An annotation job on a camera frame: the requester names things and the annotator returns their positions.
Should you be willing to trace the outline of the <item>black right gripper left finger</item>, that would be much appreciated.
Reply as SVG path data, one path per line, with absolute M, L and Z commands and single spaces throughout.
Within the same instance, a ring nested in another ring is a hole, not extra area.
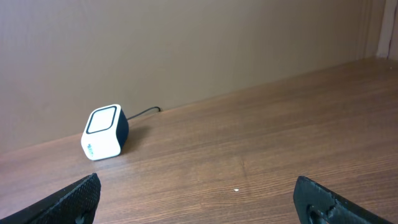
M 100 201 L 100 193 L 100 179 L 96 173 L 93 173 L 1 219 L 1 223 L 92 224 Z

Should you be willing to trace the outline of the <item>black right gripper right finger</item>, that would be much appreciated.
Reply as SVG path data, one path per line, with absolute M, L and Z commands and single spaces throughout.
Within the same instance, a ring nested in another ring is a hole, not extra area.
M 305 176 L 298 177 L 293 200 L 300 223 L 392 224 Z

